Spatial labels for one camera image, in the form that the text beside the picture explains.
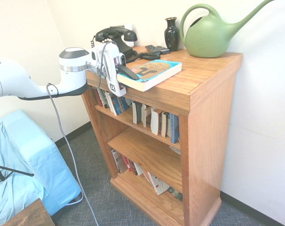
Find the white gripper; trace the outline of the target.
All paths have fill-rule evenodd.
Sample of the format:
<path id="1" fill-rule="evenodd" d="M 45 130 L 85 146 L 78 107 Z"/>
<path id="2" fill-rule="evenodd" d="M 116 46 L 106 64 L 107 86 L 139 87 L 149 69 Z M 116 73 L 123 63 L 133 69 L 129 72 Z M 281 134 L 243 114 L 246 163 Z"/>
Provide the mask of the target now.
<path id="1" fill-rule="evenodd" d="M 117 97 L 122 97 L 126 94 L 126 88 L 118 82 L 117 71 L 119 74 L 123 74 L 133 80 L 138 80 L 139 77 L 128 67 L 121 65 L 122 54 L 114 43 L 104 43 L 102 49 L 102 56 L 105 60 L 105 70 L 106 70 L 106 81 L 109 90 L 114 93 Z"/>

